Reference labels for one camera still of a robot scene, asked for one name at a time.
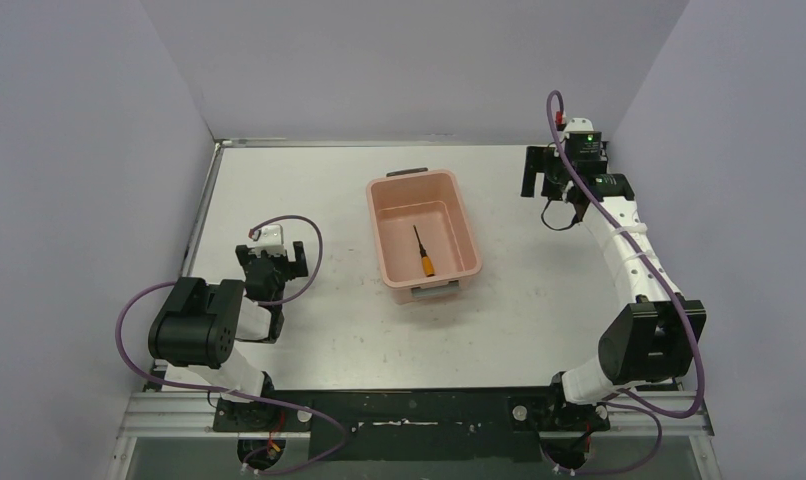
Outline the orange black screwdriver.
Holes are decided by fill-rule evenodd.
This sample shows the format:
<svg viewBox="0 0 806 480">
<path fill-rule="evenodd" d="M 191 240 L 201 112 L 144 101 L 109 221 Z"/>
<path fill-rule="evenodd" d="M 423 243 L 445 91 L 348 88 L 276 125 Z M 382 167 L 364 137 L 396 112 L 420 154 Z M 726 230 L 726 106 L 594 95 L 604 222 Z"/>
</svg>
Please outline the orange black screwdriver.
<svg viewBox="0 0 806 480">
<path fill-rule="evenodd" d="M 419 255 L 420 255 L 420 259 L 421 259 L 421 265 L 422 265 L 423 273 L 424 273 L 424 275 L 426 277 L 434 277 L 436 275 L 435 268 L 434 268 L 433 263 L 432 263 L 429 255 L 427 253 L 427 250 L 426 250 L 425 246 L 423 245 L 423 243 L 421 241 L 421 238 L 420 238 L 420 235 L 419 235 L 417 227 L 413 226 L 413 230 L 414 230 L 414 233 L 415 233 L 415 236 L 416 236 L 416 241 L 417 241 L 417 244 L 418 244 Z"/>
</svg>

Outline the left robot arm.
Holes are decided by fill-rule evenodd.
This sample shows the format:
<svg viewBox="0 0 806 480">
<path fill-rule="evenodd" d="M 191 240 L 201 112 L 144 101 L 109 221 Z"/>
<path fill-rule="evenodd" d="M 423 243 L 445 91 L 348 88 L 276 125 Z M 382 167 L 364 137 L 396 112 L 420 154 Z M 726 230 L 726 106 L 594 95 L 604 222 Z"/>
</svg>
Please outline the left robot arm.
<svg viewBox="0 0 806 480">
<path fill-rule="evenodd" d="M 251 366 L 236 344 L 273 344 L 279 339 L 285 323 L 279 303 L 285 286 L 309 275 L 303 243 L 292 246 L 294 259 L 281 244 L 238 245 L 235 253 L 244 280 L 208 284 L 201 278 L 180 278 L 148 335 L 152 357 L 226 388 L 216 411 L 252 431 L 277 426 L 284 409 L 263 395 L 274 390 L 270 376 Z M 235 392 L 246 395 L 237 397 Z"/>
</svg>

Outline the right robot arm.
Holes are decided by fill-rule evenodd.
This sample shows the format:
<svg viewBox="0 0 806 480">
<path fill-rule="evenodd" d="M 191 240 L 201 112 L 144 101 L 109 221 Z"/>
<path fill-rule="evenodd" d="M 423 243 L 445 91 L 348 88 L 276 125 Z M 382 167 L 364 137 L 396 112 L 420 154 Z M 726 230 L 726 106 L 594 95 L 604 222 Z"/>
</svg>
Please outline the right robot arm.
<svg viewBox="0 0 806 480">
<path fill-rule="evenodd" d="M 701 301 L 686 298 L 664 272 L 640 220 L 634 190 L 621 173 L 610 173 L 598 131 L 566 132 L 546 146 L 526 149 L 521 194 L 541 194 L 548 202 L 574 208 L 573 225 L 582 224 L 597 242 L 624 307 L 600 337 L 594 356 L 559 373 L 561 390 L 542 401 L 544 419 L 564 429 L 596 405 L 624 394 L 653 413 L 684 419 L 702 406 L 698 385 L 685 410 L 654 405 L 635 393 L 643 385 L 674 380 L 689 370 L 703 373 L 697 342 L 707 314 Z"/>
</svg>

